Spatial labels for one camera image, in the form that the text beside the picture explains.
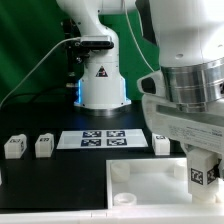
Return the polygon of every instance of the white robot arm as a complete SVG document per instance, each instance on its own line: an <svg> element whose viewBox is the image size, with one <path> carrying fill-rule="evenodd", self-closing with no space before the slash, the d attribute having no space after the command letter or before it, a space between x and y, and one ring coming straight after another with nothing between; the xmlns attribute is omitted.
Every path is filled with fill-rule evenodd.
<svg viewBox="0 0 224 224"><path fill-rule="evenodd" d="M161 71L138 80L147 126L181 143L193 201L215 202L224 175L224 1L137 0L137 6L151 13L160 48Z"/></svg>
<svg viewBox="0 0 224 224"><path fill-rule="evenodd" d="M117 34L102 25L99 15L124 13L123 0L56 0L62 10L75 21L81 41L111 41L113 49L91 51L79 81L80 97L75 106L95 115L110 115L131 102L126 98L125 80L119 71ZM126 8L134 10L135 0L126 0Z"/></svg>

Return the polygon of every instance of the green backdrop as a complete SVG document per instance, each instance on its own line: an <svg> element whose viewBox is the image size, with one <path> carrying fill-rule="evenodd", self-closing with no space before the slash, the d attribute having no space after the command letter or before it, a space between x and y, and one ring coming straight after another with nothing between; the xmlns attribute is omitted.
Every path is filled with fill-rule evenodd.
<svg viewBox="0 0 224 224"><path fill-rule="evenodd" d="M158 48L142 38L137 12L129 17L146 59L158 69ZM0 101L64 38L60 22L65 18L68 16L55 0L0 0ZM127 96L138 100L141 94L136 81L150 70L135 47L125 15L100 19L120 38L120 72L126 78ZM65 52L59 48L16 93L39 92L63 84L66 68Z"/></svg>

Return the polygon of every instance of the white label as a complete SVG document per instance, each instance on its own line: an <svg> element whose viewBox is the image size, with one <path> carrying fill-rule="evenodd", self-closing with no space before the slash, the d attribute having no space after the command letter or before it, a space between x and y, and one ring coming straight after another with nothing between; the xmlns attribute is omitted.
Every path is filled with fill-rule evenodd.
<svg viewBox="0 0 224 224"><path fill-rule="evenodd" d="M169 125L169 132L174 139L183 143L215 151L222 148L223 132L216 128L202 129Z"/></svg>

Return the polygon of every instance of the black table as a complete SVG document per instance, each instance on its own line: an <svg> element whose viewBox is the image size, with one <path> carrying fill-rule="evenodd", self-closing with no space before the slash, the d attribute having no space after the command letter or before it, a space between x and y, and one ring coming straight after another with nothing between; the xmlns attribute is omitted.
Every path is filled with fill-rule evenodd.
<svg viewBox="0 0 224 224"><path fill-rule="evenodd" d="M49 159L36 159L40 134L52 133L57 145L64 130L142 129L147 148L54 150ZM26 134L28 148L20 160L6 160L4 144L12 135ZM171 157L183 153L172 142ZM154 158L151 133L134 101L130 111L113 117L75 112L65 103L13 104L0 112L0 212L44 212L107 208L106 160Z"/></svg>

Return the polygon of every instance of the small white cube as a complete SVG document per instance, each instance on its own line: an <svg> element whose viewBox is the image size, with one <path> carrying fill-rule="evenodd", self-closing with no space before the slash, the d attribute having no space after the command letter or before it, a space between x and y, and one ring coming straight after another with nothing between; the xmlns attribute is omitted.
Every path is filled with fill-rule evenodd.
<svg viewBox="0 0 224 224"><path fill-rule="evenodd" d="M168 156L170 155L170 140L162 135L152 134L152 147L155 155Z"/></svg>
<svg viewBox="0 0 224 224"><path fill-rule="evenodd" d="M35 153L37 158L51 157L54 149L54 135L40 135L35 143Z"/></svg>
<svg viewBox="0 0 224 224"><path fill-rule="evenodd" d="M27 148L26 135L12 136L4 145L6 159L20 159Z"/></svg>

